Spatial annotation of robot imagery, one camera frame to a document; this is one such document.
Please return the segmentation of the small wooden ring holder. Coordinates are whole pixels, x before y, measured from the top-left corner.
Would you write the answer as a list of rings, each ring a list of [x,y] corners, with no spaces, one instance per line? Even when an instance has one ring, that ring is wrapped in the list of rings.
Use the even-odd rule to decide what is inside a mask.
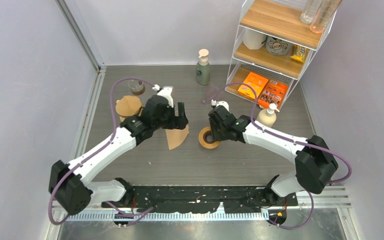
[[[198,142],[205,149],[215,149],[220,145],[220,141],[216,141],[213,137],[211,128],[204,127],[198,134]]]

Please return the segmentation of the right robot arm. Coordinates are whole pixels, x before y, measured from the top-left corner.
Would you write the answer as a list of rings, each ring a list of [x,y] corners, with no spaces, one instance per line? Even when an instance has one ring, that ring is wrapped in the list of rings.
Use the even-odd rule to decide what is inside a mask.
[[[214,106],[208,116],[215,142],[230,140],[259,146],[294,164],[292,172],[274,176],[263,189],[263,198],[271,205],[279,205],[287,195],[300,191],[320,194],[339,167],[317,135],[309,139],[292,136],[246,115],[236,118],[222,105]]]

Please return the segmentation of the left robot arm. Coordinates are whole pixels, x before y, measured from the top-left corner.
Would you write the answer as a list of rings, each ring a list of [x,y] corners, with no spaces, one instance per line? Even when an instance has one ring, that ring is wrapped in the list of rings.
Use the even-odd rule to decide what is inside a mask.
[[[128,207],[134,197],[125,180],[94,182],[95,176],[122,154],[151,138],[155,131],[183,130],[188,123],[183,102],[171,105],[166,97],[153,95],[141,114],[127,117],[93,149],[68,163],[58,160],[52,165],[48,186],[51,199],[69,216],[82,212],[90,204],[105,201]]]

